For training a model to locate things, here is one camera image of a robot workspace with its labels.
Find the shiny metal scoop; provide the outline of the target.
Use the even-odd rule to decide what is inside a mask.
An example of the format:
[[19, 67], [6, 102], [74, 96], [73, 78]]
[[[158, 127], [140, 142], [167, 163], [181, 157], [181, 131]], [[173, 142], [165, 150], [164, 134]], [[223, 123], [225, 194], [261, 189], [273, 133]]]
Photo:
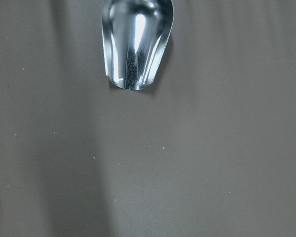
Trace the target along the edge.
[[155, 79], [174, 21], [171, 0], [105, 0], [102, 5], [105, 73], [131, 91]]

